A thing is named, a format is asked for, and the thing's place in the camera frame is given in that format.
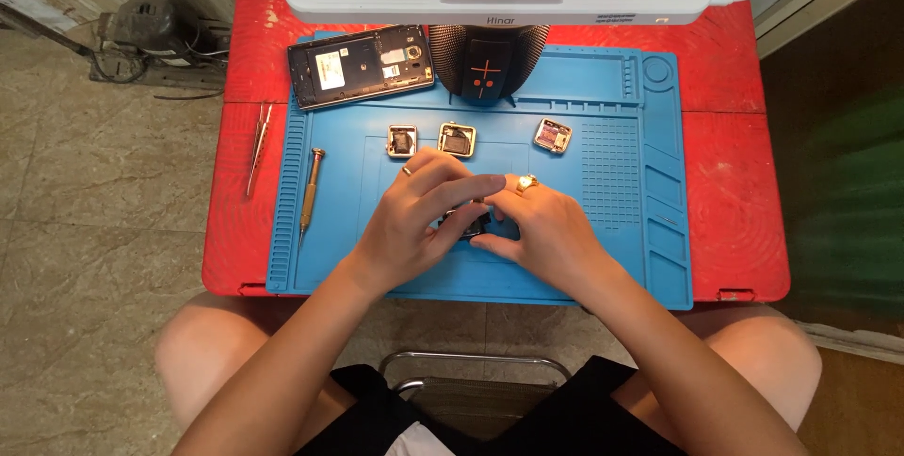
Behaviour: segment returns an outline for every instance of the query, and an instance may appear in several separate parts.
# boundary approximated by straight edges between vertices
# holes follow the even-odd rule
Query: blue silicone repair mat
[[[355,246],[404,164],[386,154],[387,127],[415,124],[436,146],[442,122],[477,129],[476,173],[533,173],[581,201],[606,250],[666,308],[693,304],[677,64],[672,54],[547,46],[507,100],[475,106],[441,83],[430,89],[311,112],[289,98],[266,290],[309,294]],[[541,117],[573,130],[564,154],[533,144]],[[299,249],[311,148],[326,151],[313,216]],[[492,223],[491,232],[517,236]],[[390,296],[574,304],[526,270],[458,242],[446,258]]]

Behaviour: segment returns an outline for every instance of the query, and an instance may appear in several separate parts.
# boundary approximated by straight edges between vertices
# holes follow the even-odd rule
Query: leg
[[[301,302],[204,292],[189,300],[164,326],[154,359],[176,423],[183,430]],[[328,377],[301,426],[299,447],[354,402],[352,395]]]
[[[819,383],[816,347],[791,320],[763,304],[731,304],[676,313],[687,328],[746,378],[797,431]],[[677,437],[640,373],[612,398],[672,442]]]

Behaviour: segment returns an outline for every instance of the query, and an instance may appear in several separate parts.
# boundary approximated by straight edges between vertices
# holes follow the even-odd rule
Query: tiled floor
[[[156,332],[202,290],[219,99],[87,80],[47,40],[0,30],[0,453],[168,454]],[[535,354],[572,370],[624,348],[576,308],[385,300],[338,365],[402,348]],[[400,364],[548,381],[542,370]]]

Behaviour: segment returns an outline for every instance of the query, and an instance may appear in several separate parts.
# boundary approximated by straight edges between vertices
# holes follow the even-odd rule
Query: chair
[[[567,368],[547,358],[415,350],[396,352],[383,358],[379,363],[379,373],[385,376],[390,363],[403,358],[539,365],[555,369],[565,380],[571,378]],[[555,384],[517,384],[427,376],[402,380],[392,390],[398,393],[413,391],[408,401],[428,416],[478,440],[491,440],[524,417],[558,387]]]

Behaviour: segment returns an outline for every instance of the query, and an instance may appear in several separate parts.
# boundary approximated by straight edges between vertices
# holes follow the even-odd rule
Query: ring
[[[518,186],[515,189],[518,190],[518,195],[524,196],[525,190],[532,185],[540,185],[540,182],[534,174],[527,174],[518,178]]]

